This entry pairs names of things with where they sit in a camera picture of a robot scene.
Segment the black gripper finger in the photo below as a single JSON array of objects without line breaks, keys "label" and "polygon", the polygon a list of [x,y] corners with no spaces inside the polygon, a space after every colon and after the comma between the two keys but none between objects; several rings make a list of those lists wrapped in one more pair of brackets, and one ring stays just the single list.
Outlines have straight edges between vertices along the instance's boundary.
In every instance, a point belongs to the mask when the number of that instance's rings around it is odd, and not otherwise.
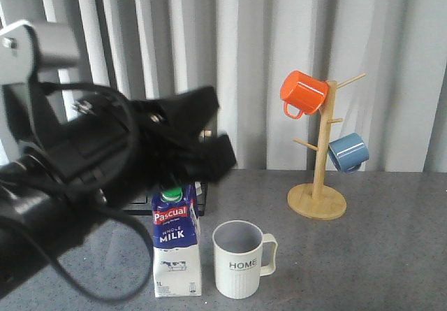
[{"label": "black gripper finger", "polygon": [[141,141],[199,143],[200,132],[219,109],[212,86],[139,102]]},{"label": "black gripper finger", "polygon": [[174,183],[185,185],[195,181],[218,182],[237,160],[229,136],[222,134],[179,148],[170,163]]}]

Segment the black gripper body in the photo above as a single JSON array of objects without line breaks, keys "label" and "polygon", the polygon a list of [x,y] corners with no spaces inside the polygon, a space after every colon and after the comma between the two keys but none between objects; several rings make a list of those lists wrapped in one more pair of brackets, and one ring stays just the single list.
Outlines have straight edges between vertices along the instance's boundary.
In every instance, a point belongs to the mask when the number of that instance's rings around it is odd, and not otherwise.
[{"label": "black gripper body", "polygon": [[87,112],[61,124],[44,93],[25,94],[23,202],[70,205],[97,190],[125,202],[154,187],[180,186],[170,162],[190,143],[141,141],[139,102],[122,106],[111,94],[90,94],[78,101]]}]

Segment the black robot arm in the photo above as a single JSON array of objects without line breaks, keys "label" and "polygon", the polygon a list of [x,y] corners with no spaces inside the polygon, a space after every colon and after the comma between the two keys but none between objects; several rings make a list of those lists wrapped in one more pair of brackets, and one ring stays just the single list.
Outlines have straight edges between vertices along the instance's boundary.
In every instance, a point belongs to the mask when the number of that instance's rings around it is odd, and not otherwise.
[{"label": "black robot arm", "polygon": [[29,137],[24,155],[1,168],[1,295],[52,266],[92,300],[132,299],[87,291],[59,263],[109,219],[133,229],[152,250],[147,229],[124,208],[147,192],[196,181],[218,182],[235,165],[227,135],[202,141],[200,131],[218,111],[211,86],[164,99],[131,101],[100,85],[78,84],[88,95],[65,124],[44,123],[53,145]]}]

